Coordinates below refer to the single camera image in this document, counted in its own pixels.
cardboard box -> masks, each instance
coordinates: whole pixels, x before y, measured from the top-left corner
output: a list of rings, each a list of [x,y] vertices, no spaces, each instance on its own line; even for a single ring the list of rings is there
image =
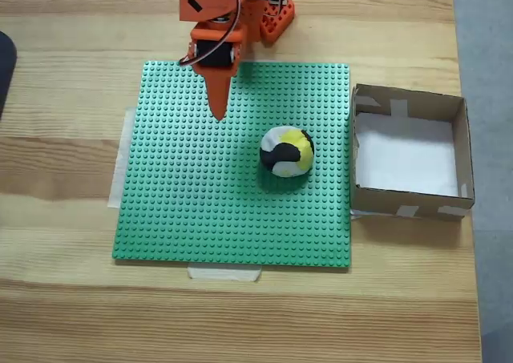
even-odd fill
[[[475,201],[462,97],[357,84],[351,103],[351,208],[461,220]]]

gray floor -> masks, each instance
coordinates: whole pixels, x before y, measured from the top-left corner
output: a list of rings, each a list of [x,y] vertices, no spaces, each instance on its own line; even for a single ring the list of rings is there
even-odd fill
[[[454,1],[471,120],[483,353],[507,361],[487,352],[487,341],[510,331],[513,341],[513,0]]]

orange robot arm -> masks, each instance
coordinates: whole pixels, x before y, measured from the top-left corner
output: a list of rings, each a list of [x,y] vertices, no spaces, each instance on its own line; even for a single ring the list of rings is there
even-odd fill
[[[248,43],[274,43],[293,17],[292,0],[180,0],[180,20],[198,22],[180,65],[204,77],[216,119],[226,114],[230,82]]]

wooden table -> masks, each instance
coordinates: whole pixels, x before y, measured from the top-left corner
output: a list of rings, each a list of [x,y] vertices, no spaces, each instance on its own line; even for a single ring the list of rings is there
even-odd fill
[[[296,0],[255,58],[348,63],[353,83],[459,95],[452,0]],[[18,67],[0,122],[0,361],[477,362],[470,218],[366,217],[353,265],[115,264],[107,208],[143,62],[185,53],[178,0],[0,0]]]

yellow and black ball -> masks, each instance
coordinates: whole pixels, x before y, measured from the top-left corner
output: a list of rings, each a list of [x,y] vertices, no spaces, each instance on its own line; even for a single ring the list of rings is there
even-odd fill
[[[294,177],[310,170],[314,152],[312,138],[306,131],[274,127],[261,141],[260,161],[276,176]]]

